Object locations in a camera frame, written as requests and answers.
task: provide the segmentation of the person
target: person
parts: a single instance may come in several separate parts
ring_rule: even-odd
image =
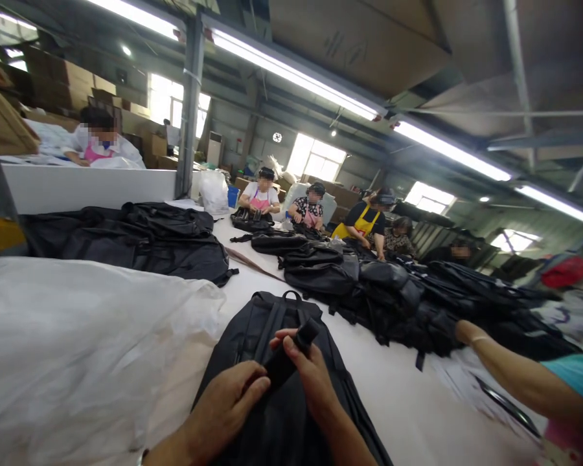
[[[119,135],[115,119],[106,110],[87,107],[80,116],[83,121],[72,133],[70,145],[61,149],[70,161],[88,167],[99,159],[124,157],[145,168],[138,149]]]
[[[413,233],[413,221],[408,217],[399,217],[393,221],[391,228],[384,230],[384,249],[395,252],[402,256],[415,257],[417,250],[410,241]],[[369,242],[375,246],[374,235],[368,238]]]
[[[175,155],[175,146],[179,145],[179,140],[181,139],[181,130],[171,125],[170,120],[167,118],[164,119],[164,127],[166,129],[166,143],[168,144],[166,155],[173,157]]]
[[[240,196],[238,204],[251,212],[261,210],[262,215],[280,212],[279,196],[272,187],[274,171],[263,167],[257,175],[258,181],[249,183]]]
[[[549,419],[537,464],[583,466],[583,354],[535,362],[469,321],[461,320],[455,330],[511,396]]]
[[[373,233],[378,259],[384,260],[384,228],[387,221],[384,212],[389,211],[394,202],[393,191],[381,188],[366,201],[352,207],[343,223],[335,228],[332,237],[352,238],[358,240],[364,248],[371,249],[367,236]]]
[[[429,264],[433,261],[455,262],[466,265],[471,258],[472,247],[463,239],[456,239],[449,246],[439,246],[429,251],[421,260],[422,264]]]
[[[296,331],[279,330],[269,344],[272,350],[282,344],[298,369],[307,409],[330,447],[333,464],[377,466],[337,398],[321,351],[312,344],[305,356],[293,343]],[[221,372],[206,387],[182,426],[144,455],[143,466],[206,466],[239,434],[251,409],[269,387],[266,370],[255,361],[241,362]]]
[[[326,194],[326,188],[316,181],[306,190],[306,196],[299,197],[288,210],[293,223],[304,223],[308,228],[321,230],[324,225],[324,208],[319,202]]]

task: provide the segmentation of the white shirt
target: white shirt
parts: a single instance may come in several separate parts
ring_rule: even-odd
[[[255,193],[257,193],[258,201],[269,201],[270,205],[279,204],[279,195],[277,194],[276,189],[270,188],[268,192],[261,192],[259,191],[259,185],[256,181],[249,183],[248,186],[244,188],[242,195],[247,195],[248,200],[252,201],[253,198],[255,198]]]
[[[166,125],[166,142],[168,147],[175,147],[179,145],[181,139],[181,130],[171,125]]]
[[[145,169],[143,158],[141,157],[138,149],[133,146],[133,144],[125,139],[121,135],[117,135],[117,141],[112,144],[108,149],[104,149],[103,145],[100,144],[96,137],[89,134],[88,128],[79,125],[76,130],[71,134],[71,140],[69,146],[64,146],[61,148],[62,152],[77,152],[81,159],[84,158],[84,152],[86,148],[91,145],[93,152],[99,155],[108,157],[124,157],[132,162],[136,163],[140,168]]]

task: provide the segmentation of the floral shirt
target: floral shirt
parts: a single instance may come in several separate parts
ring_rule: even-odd
[[[367,237],[367,240],[375,249],[373,233]],[[415,246],[406,235],[395,236],[390,228],[384,230],[384,250],[391,250],[403,256],[414,256],[417,253]]]
[[[310,204],[306,196],[299,197],[293,203],[296,204],[298,207],[298,213],[302,215],[303,218],[306,215],[307,208],[309,209],[309,212],[311,212],[315,217],[324,216],[324,209],[321,204]]]

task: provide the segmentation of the fluorescent light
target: fluorescent light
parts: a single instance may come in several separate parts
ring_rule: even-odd
[[[374,120],[378,116],[377,110],[336,91],[315,78],[286,65],[276,58],[260,52],[247,43],[244,43],[218,29],[212,29],[212,40],[214,41],[214,44],[221,49],[225,49],[228,52],[280,76],[281,78],[287,79],[294,84],[305,88],[307,91],[311,91],[316,95],[359,115],[360,117],[366,118],[367,120]]]
[[[537,189],[532,188],[531,186],[522,186],[521,188],[515,189],[520,194],[526,195],[531,199],[535,199],[536,201],[546,204],[547,206],[552,207],[555,210],[559,210],[560,212],[563,212],[564,214],[574,217],[575,219],[581,220],[583,222],[582,210],[572,207],[571,205],[568,205],[565,202],[560,201],[559,199],[553,196],[538,191]]]
[[[492,178],[493,180],[508,181],[512,178],[512,176],[504,170],[501,170],[494,165],[490,165],[489,163],[486,163],[483,160],[478,159],[477,157],[466,153],[429,133],[426,133],[410,123],[400,122],[399,126],[396,126],[394,130],[403,136],[429,147],[430,149],[434,149],[436,152],[440,152],[451,160],[466,165],[467,167]]]
[[[177,29],[173,24],[165,21],[162,18],[152,15],[140,8],[136,8],[123,0],[87,0],[94,3],[97,6],[101,6],[106,10],[112,11],[119,16],[122,16],[134,23],[138,23],[141,26],[148,27],[163,36],[170,39],[177,40],[175,36],[175,29]]]

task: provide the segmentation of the black hair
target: black hair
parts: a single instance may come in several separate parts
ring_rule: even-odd
[[[84,107],[82,110],[80,110],[80,123],[88,125],[91,121],[91,114],[94,111],[94,107]]]
[[[115,119],[104,109],[92,108],[89,112],[88,125],[102,131],[114,131]]]
[[[459,239],[459,238],[455,239],[450,246],[451,247],[468,247],[469,249],[473,249],[475,247],[475,245],[473,245],[469,241],[466,241],[465,239]]]
[[[369,199],[371,204],[380,204],[390,206],[395,204],[395,193],[390,188],[380,188]]]
[[[324,197],[324,195],[326,194],[326,188],[319,181],[316,181],[314,184],[312,184],[306,189],[307,194],[309,194],[309,191],[313,191],[319,197]]]
[[[258,177],[274,181],[274,170],[268,167],[263,167],[261,170],[259,170]]]
[[[393,224],[391,225],[393,230],[397,230],[399,228],[406,228],[406,236],[408,239],[413,234],[413,221],[410,220],[410,217],[399,217],[393,220]]]

